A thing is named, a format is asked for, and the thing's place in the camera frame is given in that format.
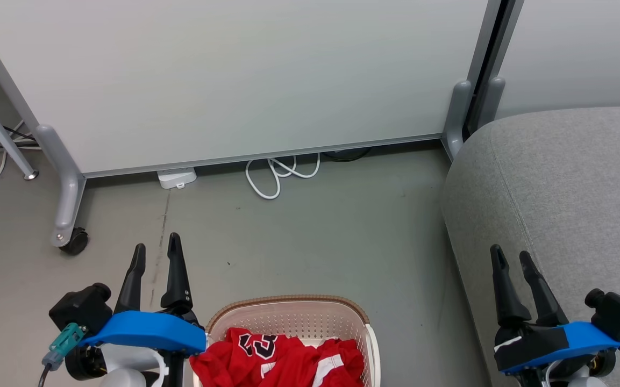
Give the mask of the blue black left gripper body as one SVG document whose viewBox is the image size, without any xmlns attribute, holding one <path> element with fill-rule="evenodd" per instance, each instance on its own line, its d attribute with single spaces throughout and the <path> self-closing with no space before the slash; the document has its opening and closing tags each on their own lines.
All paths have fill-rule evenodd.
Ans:
<svg viewBox="0 0 620 387">
<path fill-rule="evenodd" d="M 125 311 L 66 356 L 66 371 L 100 387 L 184 387 L 186 360 L 206 349 L 203 328 L 165 313 Z"/>
</svg>

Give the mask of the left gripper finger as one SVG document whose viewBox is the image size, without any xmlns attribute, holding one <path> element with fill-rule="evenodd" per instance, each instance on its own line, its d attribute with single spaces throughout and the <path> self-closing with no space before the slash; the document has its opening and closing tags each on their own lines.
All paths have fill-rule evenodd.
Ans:
<svg viewBox="0 0 620 387">
<path fill-rule="evenodd" d="M 125 311 L 140 311 L 141 279 L 145 272 L 146 262 L 146 247 L 143 244 L 137 244 L 117 298 L 114 314 Z"/>
<path fill-rule="evenodd" d="M 171 233 L 167 248 L 169 270 L 166 291 L 160 300 L 160 306 L 169 314 L 182 316 L 192 311 L 191 287 L 181 238 L 178 233 Z"/>
</svg>

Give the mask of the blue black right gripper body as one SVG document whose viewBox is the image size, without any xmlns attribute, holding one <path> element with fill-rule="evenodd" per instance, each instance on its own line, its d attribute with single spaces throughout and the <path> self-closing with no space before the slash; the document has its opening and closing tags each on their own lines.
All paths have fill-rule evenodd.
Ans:
<svg viewBox="0 0 620 387">
<path fill-rule="evenodd" d="M 523 387 L 548 387 L 553 379 L 587 376 L 590 363 L 615 350 L 620 341 L 576 321 L 507 340 L 494 348 L 494 359 L 499 372 L 517 377 Z"/>
</svg>

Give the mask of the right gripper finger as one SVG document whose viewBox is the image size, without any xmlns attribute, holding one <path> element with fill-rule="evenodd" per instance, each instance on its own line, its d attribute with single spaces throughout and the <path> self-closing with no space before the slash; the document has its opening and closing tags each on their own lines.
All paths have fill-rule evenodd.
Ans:
<svg viewBox="0 0 620 387">
<path fill-rule="evenodd" d="M 543 327 L 556 327 L 568 324 L 565 312 L 561 308 L 547 281 L 536 267 L 529 252 L 519 253 L 524 279 L 530 286 L 537 311 L 535 324 Z"/>
<path fill-rule="evenodd" d="M 497 324 L 514 329 L 531 320 L 530 311 L 519 300 L 509 275 L 509 264 L 500 245 L 490 248 Z"/>
</svg>

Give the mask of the red basketball jersey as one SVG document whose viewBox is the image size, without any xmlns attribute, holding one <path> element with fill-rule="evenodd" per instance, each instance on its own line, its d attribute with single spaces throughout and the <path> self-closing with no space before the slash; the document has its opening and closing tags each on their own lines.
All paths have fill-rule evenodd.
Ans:
<svg viewBox="0 0 620 387">
<path fill-rule="evenodd" d="M 365 360 L 355 340 L 327 338 L 310 346 L 297 336 L 231 327 L 189 362 L 202 387 L 365 387 Z"/>
</svg>

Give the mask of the grey fabric sofa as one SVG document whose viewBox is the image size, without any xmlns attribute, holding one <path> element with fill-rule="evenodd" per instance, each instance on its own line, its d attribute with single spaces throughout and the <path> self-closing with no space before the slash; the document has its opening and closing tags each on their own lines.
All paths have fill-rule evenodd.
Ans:
<svg viewBox="0 0 620 387">
<path fill-rule="evenodd" d="M 535 313 L 519 253 L 529 252 L 571 321 L 589 321 L 589 291 L 620 294 L 620 107 L 534 112 L 493 121 L 464 143 L 441 204 L 492 387 L 497 369 L 490 248 L 501 246 Z"/>
</svg>

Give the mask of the black caster wheel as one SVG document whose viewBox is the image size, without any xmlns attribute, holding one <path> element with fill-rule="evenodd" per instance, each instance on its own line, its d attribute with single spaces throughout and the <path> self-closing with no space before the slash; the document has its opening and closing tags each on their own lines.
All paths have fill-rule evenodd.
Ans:
<svg viewBox="0 0 620 387">
<path fill-rule="evenodd" d="M 88 232 L 85 228 L 78 226 L 73 229 L 69 242 L 64 246 L 59 247 L 59 250 L 66 255 L 77 256 L 86 249 L 88 242 Z"/>
</svg>

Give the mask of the white power adapter box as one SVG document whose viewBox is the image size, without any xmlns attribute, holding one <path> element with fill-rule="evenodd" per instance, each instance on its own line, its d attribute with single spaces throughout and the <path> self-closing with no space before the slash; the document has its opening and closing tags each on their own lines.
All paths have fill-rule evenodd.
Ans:
<svg viewBox="0 0 620 387">
<path fill-rule="evenodd" d="M 165 169 L 156 172 L 163 189 L 182 189 L 197 179 L 194 167 Z"/>
</svg>

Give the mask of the grey partition foot with caster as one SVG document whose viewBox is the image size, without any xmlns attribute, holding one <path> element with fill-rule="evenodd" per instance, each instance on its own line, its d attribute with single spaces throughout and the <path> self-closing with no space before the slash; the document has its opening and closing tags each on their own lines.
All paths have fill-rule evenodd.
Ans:
<svg viewBox="0 0 620 387">
<path fill-rule="evenodd" d="M 76 217 L 87 179 L 80 172 L 52 126 L 37 126 L 34 130 L 34 137 L 59 176 L 59 203 L 54 220 L 54 230 L 50 238 L 52 245 L 59 248 L 69 242 L 73 229 L 77 227 L 75 226 Z"/>
</svg>

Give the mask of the cream perforated laundry basket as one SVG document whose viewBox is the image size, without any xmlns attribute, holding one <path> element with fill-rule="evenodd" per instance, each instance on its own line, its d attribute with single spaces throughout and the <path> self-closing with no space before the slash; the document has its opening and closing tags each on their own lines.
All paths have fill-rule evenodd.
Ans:
<svg viewBox="0 0 620 387">
<path fill-rule="evenodd" d="M 339 296 L 290 295 L 233 302 L 206 325 L 207 345 L 225 338 L 231 327 L 256 335 L 297 336 L 305 345 L 324 340 L 355 340 L 364 356 L 364 387 L 381 386 L 380 350 L 369 317 L 359 304 Z"/>
</svg>

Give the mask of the short grey partition foot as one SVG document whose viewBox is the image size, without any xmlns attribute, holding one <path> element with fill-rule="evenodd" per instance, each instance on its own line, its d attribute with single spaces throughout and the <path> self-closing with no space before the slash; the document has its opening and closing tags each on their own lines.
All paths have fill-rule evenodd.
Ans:
<svg viewBox="0 0 620 387">
<path fill-rule="evenodd" d="M 501 102 L 502 93 L 506 86 L 503 77 L 490 79 L 480 99 L 479 116 L 475 121 L 475 129 L 479 129 L 491 121 L 496 120 L 497 109 Z"/>
<path fill-rule="evenodd" d="M 463 127 L 472 95 L 473 86 L 469 80 L 457 82 L 452 91 L 441 137 L 441 142 L 451 161 L 463 145 Z"/>
</svg>

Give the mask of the large white partition panel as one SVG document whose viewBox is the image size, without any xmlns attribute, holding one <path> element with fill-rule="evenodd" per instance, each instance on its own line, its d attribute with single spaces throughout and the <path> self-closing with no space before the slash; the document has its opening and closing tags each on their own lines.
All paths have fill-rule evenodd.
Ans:
<svg viewBox="0 0 620 387">
<path fill-rule="evenodd" d="M 0 62 L 86 175 L 444 130 L 489 0 L 0 0 Z"/>
</svg>

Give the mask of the narrow white partition panel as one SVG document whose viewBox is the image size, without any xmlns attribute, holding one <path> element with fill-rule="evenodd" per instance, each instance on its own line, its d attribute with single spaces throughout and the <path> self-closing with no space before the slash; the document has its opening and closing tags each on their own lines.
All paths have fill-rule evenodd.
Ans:
<svg viewBox="0 0 620 387">
<path fill-rule="evenodd" d="M 523 0 L 509 32 L 496 119 L 620 106 L 620 0 Z"/>
</svg>

